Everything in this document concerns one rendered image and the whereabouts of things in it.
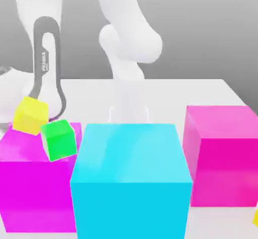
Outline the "small green cube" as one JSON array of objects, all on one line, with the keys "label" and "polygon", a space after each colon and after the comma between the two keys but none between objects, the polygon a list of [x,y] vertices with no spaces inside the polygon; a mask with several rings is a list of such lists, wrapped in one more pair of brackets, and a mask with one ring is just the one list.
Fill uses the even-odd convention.
[{"label": "small green cube", "polygon": [[49,122],[40,127],[43,148],[50,162],[75,155],[75,131],[67,120]]}]

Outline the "large pink box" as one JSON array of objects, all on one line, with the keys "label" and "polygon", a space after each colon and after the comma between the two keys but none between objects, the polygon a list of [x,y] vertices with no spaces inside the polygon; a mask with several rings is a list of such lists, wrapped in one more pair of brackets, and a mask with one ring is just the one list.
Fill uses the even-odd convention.
[{"label": "large pink box", "polygon": [[255,207],[258,116],[248,106],[187,106],[182,148],[192,207]]}]

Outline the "large cyan box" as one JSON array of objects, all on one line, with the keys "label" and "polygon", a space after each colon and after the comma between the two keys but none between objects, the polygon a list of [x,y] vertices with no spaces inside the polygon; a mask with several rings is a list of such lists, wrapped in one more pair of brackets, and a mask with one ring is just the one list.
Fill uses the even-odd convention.
[{"label": "large cyan box", "polygon": [[71,181],[78,239],[184,239],[192,179],[173,124],[88,124]]}]

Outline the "large magenta box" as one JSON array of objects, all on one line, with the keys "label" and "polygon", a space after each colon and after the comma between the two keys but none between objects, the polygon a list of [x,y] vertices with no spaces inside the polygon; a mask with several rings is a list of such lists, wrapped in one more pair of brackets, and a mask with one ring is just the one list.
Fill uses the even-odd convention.
[{"label": "large magenta box", "polygon": [[76,232],[70,189],[76,155],[50,162],[41,136],[0,140],[0,216],[6,232]]}]

